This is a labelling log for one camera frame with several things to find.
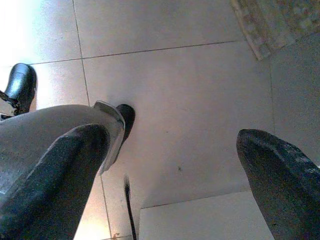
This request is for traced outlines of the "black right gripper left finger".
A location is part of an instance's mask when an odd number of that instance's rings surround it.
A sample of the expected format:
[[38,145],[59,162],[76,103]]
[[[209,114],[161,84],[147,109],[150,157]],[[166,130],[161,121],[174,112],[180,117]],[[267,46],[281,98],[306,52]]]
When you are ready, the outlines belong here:
[[40,156],[0,146],[0,237],[74,238],[111,138],[101,124],[59,136]]

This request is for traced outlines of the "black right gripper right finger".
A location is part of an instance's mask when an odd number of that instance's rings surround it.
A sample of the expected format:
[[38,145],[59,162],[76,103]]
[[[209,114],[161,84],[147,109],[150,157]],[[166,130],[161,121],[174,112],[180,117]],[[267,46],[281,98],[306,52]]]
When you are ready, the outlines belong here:
[[276,240],[320,238],[320,169],[298,147],[242,129],[236,150],[253,197]]

